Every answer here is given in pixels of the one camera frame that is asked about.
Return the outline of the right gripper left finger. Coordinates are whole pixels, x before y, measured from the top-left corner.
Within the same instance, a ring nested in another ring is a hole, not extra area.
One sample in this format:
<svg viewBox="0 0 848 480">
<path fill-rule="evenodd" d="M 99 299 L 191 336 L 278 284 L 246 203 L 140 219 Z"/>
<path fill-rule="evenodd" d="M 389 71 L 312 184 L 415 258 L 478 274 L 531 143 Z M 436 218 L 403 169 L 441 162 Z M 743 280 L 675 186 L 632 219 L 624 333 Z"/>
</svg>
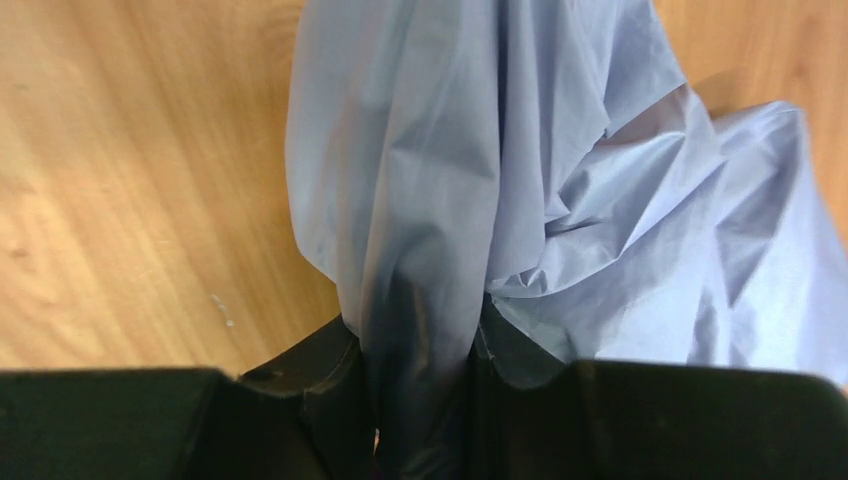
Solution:
<svg viewBox="0 0 848 480">
<path fill-rule="evenodd" d="M 375 423 L 334 319 L 232 378 L 214 368 L 5 371 L 5 479 L 367 479 Z"/>
</svg>

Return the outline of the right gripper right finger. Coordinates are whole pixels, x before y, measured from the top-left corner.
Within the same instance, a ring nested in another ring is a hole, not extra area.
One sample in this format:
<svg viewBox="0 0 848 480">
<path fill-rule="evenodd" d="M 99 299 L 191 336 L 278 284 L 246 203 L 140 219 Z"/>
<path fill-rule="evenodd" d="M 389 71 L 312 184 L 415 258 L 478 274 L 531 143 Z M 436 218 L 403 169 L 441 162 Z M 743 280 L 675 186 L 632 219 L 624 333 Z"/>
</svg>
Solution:
<svg viewBox="0 0 848 480">
<path fill-rule="evenodd" d="M 843 479 L 847 400 L 798 374 L 563 363 L 485 300 L 472 479 Z"/>
</svg>

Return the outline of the lavender folding umbrella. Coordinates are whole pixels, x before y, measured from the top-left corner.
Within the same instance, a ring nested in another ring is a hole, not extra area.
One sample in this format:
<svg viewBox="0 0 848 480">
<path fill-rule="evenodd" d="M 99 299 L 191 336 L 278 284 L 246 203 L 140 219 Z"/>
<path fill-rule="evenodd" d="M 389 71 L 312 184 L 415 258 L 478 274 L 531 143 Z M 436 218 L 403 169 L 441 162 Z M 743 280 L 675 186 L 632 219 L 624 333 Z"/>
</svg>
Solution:
<svg viewBox="0 0 848 480">
<path fill-rule="evenodd" d="M 391 477 L 458 477 L 485 297 L 560 360 L 847 381 L 802 111 L 712 119 L 648 1 L 310 1 L 285 161 Z"/>
</svg>

